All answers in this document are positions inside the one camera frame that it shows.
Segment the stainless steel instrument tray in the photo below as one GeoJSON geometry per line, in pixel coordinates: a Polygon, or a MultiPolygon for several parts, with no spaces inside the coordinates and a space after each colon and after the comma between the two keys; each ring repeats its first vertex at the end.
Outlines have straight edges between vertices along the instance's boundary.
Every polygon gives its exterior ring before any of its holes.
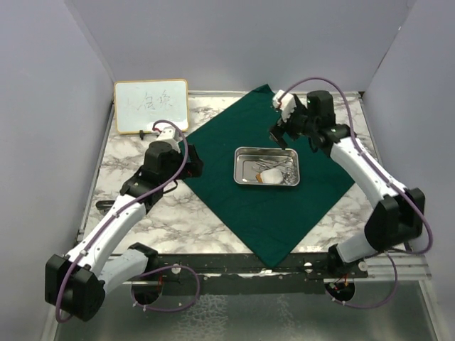
{"type": "Polygon", "coordinates": [[[300,183],[298,153],[290,148],[239,147],[233,178],[239,185],[295,187],[300,183]]]}

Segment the white gauze pad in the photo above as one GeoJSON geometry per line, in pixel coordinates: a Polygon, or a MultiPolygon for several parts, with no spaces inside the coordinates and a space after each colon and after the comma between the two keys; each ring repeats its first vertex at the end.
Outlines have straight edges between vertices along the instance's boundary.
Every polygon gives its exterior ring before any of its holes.
{"type": "Polygon", "coordinates": [[[283,174],[277,168],[270,168],[261,172],[264,184],[280,184],[283,181],[283,174]]]}

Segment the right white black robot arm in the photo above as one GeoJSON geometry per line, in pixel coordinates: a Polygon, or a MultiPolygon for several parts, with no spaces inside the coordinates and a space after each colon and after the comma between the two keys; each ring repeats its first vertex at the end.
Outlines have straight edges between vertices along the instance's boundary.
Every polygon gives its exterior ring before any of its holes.
{"type": "Polygon", "coordinates": [[[348,173],[373,207],[362,232],[329,248],[326,268],[330,275],[342,278],[355,262],[421,235],[424,193],[395,180],[366,151],[349,125],[337,123],[329,92],[310,92],[302,103],[295,94],[280,90],[272,106],[280,117],[269,129],[271,139],[286,148],[285,135],[292,140],[305,136],[313,152],[323,151],[348,173]]]}

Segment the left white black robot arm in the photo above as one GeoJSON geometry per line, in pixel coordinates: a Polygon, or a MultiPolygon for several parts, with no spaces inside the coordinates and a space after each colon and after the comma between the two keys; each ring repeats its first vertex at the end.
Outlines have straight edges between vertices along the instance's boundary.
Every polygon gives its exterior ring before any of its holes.
{"type": "Polygon", "coordinates": [[[126,280],[149,280],[156,274],[155,250],[136,243],[121,256],[112,252],[127,232],[163,197],[164,188],[186,178],[199,178],[203,162],[192,144],[173,139],[149,144],[144,162],[124,182],[100,223],[65,255],[52,255],[45,265],[44,298],[55,307],[56,320],[65,311],[84,322],[92,319],[106,296],[126,280]]]}

